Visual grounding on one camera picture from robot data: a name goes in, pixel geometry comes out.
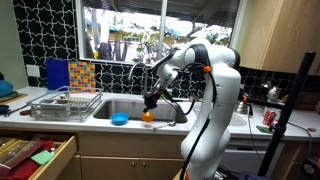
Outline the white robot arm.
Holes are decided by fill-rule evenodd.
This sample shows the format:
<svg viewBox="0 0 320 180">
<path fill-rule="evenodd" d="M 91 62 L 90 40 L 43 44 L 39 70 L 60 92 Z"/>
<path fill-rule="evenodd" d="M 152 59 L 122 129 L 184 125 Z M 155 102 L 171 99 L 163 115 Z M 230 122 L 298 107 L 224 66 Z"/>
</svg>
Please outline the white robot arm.
<svg viewBox="0 0 320 180">
<path fill-rule="evenodd" d="M 206 80 L 200 112 L 181 143 L 185 159 L 180 180 L 212 180 L 231 138 L 228 126 L 238 101 L 241 75 L 235 69 L 237 51 L 195 38 L 173 49 L 153 66 L 158 81 L 145 95 L 145 111 L 157 107 L 166 88 L 177 79 L 178 71 L 194 70 Z"/>
</svg>

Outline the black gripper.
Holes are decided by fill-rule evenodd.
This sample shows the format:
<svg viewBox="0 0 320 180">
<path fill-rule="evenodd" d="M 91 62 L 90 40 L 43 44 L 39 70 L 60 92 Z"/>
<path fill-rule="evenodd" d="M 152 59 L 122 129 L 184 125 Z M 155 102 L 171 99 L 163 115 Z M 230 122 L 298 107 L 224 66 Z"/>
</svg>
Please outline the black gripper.
<svg viewBox="0 0 320 180">
<path fill-rule="evenodd" d="M 151 109 L 157 107 L 157 101 L 160 99 L 162 93 L 160 91 L 148 92 L 144 99 L 144 112 L 148 112 Z"/>
</svg>

